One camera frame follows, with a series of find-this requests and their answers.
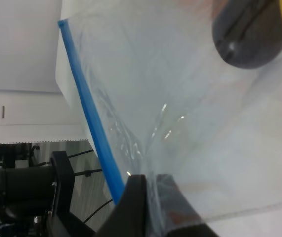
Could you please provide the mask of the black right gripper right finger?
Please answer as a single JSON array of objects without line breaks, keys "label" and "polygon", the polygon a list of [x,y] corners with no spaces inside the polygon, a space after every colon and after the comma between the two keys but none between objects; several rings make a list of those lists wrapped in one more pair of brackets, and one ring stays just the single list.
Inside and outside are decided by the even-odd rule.
[{"label": "black right gripper right finger", "polygon": [[158,221],[162,237],[216,237],[192,208],[170,174],[156,176]]}]

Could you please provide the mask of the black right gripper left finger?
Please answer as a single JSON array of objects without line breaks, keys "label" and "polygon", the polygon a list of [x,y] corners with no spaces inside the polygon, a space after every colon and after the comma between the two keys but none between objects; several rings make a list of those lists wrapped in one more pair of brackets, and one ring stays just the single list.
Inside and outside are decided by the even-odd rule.
[{"label": "black right gripper left finger", "polygon": [[96,237],[161,237],[159,209],[145,175],[128,178],[125,190]]}]

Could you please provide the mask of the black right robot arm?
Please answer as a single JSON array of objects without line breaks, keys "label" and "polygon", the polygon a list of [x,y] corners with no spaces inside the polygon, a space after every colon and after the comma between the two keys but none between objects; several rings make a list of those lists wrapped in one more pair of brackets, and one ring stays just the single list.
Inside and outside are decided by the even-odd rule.
[{"label": "black right robot arm", "polygon": [[97,231],[71,211],[75,173],[65,151],[54,151],[47,166],[0,168],[0,236],[147,237],[149,209],[144,175],[127,182],[104,169],[115,209]]}]

